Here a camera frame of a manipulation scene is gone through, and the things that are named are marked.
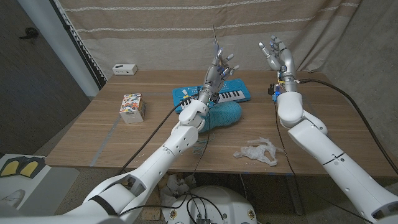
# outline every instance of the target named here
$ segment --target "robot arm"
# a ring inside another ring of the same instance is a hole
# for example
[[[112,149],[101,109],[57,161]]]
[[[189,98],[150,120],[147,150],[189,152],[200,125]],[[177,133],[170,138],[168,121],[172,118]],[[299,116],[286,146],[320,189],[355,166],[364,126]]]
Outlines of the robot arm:
[[[273,70],[278,72],[278,83],[285,90],[277,96],[280,123],[302,149],[313,156],[347,195],[362,217],[376,222],[397,211],[398,197],[380,186],[352,158],[327,136],[325,124],[303,109],[302,96],[297,92],[294,62],[291,52],[277,37],[272,36],[271,47],[280,61],[260,43]]]
[[[198,132],[205,120],[200,116],[207,114],[208,103],[217,100],[223,82],[239,67],[230,69],[227,61],[233,55],[222,59],[222,49],[216,54],[213,64],[207,71],[202,90],[197,100],[192,100],[179,115],[179,122],[170,137],[137,169],[109,178],[100,183],[86,197],[83,205],[64,214],[64,216],[84,217],[95,214],[109,218],[118,215],[126,223],[132,223],[141,209],[131,208],[144,205],[153,189],[170,168],[172,163],[198,140]]]

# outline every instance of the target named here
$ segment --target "blue toy keyboard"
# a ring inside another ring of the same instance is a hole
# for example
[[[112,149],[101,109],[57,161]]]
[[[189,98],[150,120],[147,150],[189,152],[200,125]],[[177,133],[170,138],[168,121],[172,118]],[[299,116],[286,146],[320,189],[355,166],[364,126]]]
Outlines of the blue toy keyboard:
[[[192,96],[194,94],[197,94],[201,90],[201,85],[200,86],[187,86],[183,88],[176,88],[173,90],[173,102],[174,106],[179,104],[183,99],[184,99],[184,92],[185,90],[187,92],[188,96]],[[242,79],[238,78],[235,80],[227,80],[224,82],[224,85],[219,92],[219,103],[222,102],[228,102],[228,101],[235,101],[235,102],[242,102],[242,101],[247,101],[251,99],[250,93],[246,86],[244,85]],[[191,103],[191,100],[186,101],[182,105],[180,105],[175,112],[176,113],[181,113],[182,110],[184,110],[189,104]]]

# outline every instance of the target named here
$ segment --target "black connector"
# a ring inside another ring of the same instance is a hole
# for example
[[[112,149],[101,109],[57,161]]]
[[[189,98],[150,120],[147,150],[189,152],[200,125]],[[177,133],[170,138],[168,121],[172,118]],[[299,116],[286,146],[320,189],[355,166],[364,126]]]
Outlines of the black connector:
[[[270,84],[269,85],[268,95],[272,96],[273,94],[275,94],[274,88],[275,88],[275,84]]]

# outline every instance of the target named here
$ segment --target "blue sock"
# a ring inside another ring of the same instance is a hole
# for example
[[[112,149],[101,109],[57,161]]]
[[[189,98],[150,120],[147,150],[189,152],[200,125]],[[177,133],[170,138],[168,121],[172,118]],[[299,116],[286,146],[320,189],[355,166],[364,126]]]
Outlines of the blue sock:
[[[242,116],[242,107],[233,101],[219,103],[211,108],[209,114],[210,129],[213,129],[214,127],[227,126],[239,121]],[[203,129],[199,131],[199,133],[207,131],[209,126],[209,116],[202,116],[202,118],[205,119],[206,123]]]

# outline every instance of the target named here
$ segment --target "beige curtain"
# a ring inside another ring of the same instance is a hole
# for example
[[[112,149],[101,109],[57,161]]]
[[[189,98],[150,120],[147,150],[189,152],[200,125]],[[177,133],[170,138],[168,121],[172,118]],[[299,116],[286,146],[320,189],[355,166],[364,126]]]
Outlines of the beige curtain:
[[[319,68],[361,0],[59,0],[107,77],[116,63],[141,70],[206,70],[213,30],[231,65],[269,70],[259,50],[272,34],[297,70]]]

